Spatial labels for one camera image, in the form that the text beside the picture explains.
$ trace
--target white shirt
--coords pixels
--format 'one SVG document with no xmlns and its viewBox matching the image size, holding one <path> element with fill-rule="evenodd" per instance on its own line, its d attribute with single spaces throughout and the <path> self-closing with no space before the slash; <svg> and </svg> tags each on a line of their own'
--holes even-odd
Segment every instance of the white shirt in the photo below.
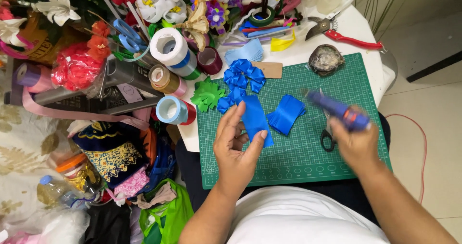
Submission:
<svg viewBox="0 0 462 244">
<path fill-rule="evenodd" d="M 374 223 L 337 201 L 290 186 L 257 189 L 237 201 L 228 244 L 383 244 Z"/>
</svg>

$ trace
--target hand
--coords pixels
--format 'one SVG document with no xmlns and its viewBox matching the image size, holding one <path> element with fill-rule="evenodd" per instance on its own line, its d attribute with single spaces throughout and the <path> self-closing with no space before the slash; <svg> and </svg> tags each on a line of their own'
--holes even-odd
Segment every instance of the hand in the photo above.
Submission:
<svg viewBox="0 0 462 244">
<path fill-rule="evenodd" d="M 378 158 L 377 125 L 370 123 L 370 126 L 361 132 L 349 132 L 343 123 L 334 117 L 329 119 L 329 124 L 339 145 L 340 155 L 358 177 L 375 173 L 383 167 Z"/>
<path fill-rule="evenodd" d="M 230 198 L 236 200 L 242 194 L 255 173 L 257 160 L 263 149 L 268 131 L 255 134 L 250 146 L 242 152 L 242 146 L 249 140 L 240 122 L 245 112 L 245 102 L 232 106 L 220 120 L 217 135 L 213 143 L 213 152 L 218 164 L 218 181 L 216 186 Z"/>
</svg>

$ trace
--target orange lid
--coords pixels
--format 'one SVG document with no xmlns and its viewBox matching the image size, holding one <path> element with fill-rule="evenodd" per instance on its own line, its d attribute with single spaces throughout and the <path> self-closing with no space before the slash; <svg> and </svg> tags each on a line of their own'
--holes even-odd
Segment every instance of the orange lid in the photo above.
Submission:
<svg viewBox="0 0 462 244">
<path fill-rule="evenodd" d="M 73 156 L 60 165 L 58 165 L 55 170 L 58 173 L 61 173 L 63 171 L 66 171 L 69 168 L 74 167 L 76 164 L 79 164 L 80 162 L 84 161 L 86 159 L 86 155 L 84 153 L 78 154 L 77 156 Z"/>
</svg>

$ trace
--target plastic bottle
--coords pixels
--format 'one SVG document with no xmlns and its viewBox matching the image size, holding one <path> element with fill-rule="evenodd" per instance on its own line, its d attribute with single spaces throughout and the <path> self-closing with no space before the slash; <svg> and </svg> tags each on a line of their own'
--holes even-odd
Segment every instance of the plastic bottle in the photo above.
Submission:
<svg viewBox="0 0 462 244">
<path fill-rule="evenodd" d="M 44 176 L 40 179 L 40 184 L 45 187 L 46 193 L 60 204 L 68 208 L 86 209 L 84 200 L 78 200 L 72 205 L 72 203 L 78 199 L 78 196 L 72 192 L 72 189 L 66 182 L 54 180 L 51 176 Z"/>
</svg>

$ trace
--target black scissors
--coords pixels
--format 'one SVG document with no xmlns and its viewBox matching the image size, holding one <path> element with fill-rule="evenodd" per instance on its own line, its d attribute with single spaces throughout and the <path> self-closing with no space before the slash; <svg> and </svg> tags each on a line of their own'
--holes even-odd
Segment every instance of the black scissors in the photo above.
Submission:
<svg viewBox="0 0 462 244">
<path fill-rule="evenodd" d="M 324 115 L 326 116 L 327 125 L 326 125 L 326 128 L 321 132 L 321 146 L 322 146 L 322 148 L 324 148 L 324 150 L 326 152 L 332 152 L 332 150 L 334 150 L 335 144 L 337 142 L 332 138 L 332 130 L 330 129 L 330 125 L 329 125 L 330 113 L 329 113 L 329 111 L 326 111 L 326 109 L 322 109 L 322 111 L 324 112 Z M 330 139 L 330 146 L 329 147 L 326 147 L 325 144 L 324 144 L 324 139 L 325 138 Z"/>
</svg>

